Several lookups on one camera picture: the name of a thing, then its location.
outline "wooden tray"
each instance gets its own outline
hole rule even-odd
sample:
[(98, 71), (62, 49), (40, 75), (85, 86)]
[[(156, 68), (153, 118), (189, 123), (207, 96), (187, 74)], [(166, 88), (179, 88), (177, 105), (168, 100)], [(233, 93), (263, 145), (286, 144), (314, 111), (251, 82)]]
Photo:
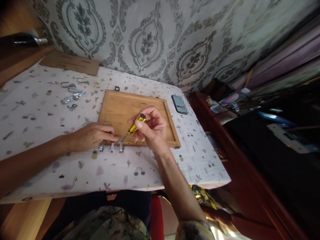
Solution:
[[(154, 105), (159, 109), (161, 115), (168, 121), (167, 140), (170, 147), (181, 147), (176, 128), (170, 114), (167, 100), (153, 97), (146, 97), (132, 93), (124, 93), (114, 90), (106, 90), (98, 122), (110, 122), (115, 132), (121, 138), (128, 132), (130, 125), (128, 118), (137, 114), (142, 108)], [(146, 142), (134, 142), (133, 136), (129, 135), (123, 145), (146, 146)]]

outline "yellow screwdriver handle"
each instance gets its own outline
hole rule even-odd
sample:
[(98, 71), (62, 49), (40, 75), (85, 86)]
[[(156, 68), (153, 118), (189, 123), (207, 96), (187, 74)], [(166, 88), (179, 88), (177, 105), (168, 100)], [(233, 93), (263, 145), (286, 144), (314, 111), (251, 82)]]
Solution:
[[(137, 118), (136, 118), (136, 120), (139, 120), (139, 121), (142, 121), (142, 122), (144, 122), (144, 121), (146, 121), (147, 119), (146, 119), (146, 115), (144, 115), (144, 114), (139, 114), (138, 116), (137, 116)], [(134, 134), (134, 132), (137, 130), (137, 127), (136, 127), (136, 125), (133, 123), (132, 125), (131, 125), (131, 127), (128, 129), (128, 134)]]

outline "sleeve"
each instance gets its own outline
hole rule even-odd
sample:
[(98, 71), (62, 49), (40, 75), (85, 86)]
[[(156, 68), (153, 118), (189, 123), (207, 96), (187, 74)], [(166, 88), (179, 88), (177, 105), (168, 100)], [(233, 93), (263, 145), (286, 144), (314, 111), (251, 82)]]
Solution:
[(206, 222), (182, 221), (178, 225), (176, 240), (215, 240), (211, 228)]

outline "damask wallpaper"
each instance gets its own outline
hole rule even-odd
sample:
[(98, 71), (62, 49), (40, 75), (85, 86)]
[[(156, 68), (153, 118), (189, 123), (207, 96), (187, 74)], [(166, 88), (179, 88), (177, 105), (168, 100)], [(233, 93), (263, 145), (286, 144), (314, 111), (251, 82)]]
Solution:
[(231, 83), (265, 56), (317, 0), (33, 0), (59, 51), (178, 86)]

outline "white tablecloth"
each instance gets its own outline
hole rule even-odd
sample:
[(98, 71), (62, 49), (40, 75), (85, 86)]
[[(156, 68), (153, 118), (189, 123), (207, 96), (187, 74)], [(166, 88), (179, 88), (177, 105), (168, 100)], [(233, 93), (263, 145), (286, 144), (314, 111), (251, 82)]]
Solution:
[[(77, 78), (90, 84), (77, 83)], [(72, 94), (60, 86), (61, 82), (75, 84), (87, 97), (62, 105), (61, 99)], [(179, 88), (104, 67), (91, 76), (37, 63), (7, 82), (0, 89), (0, 159), (98, 121), (105, 90), (115, 86), (123, 92), (167, 100), (181, 142), (180, 149), (171, 151), (189, 184), (216, 188), (231, 181), (187, 101), (189, 114), (176, 112), (171, 95), (182, 96)], [(78, 107), (70, 111), (67, 105), (74, 103)], [(115, 147), (111, 153), (110, 146), (105, 146), (103, 152), (96, 149), (67, 154), (0, 202), (120, 189), (163, 189), (157, 162), (148, 147), (124, 146), (124, 153)]]

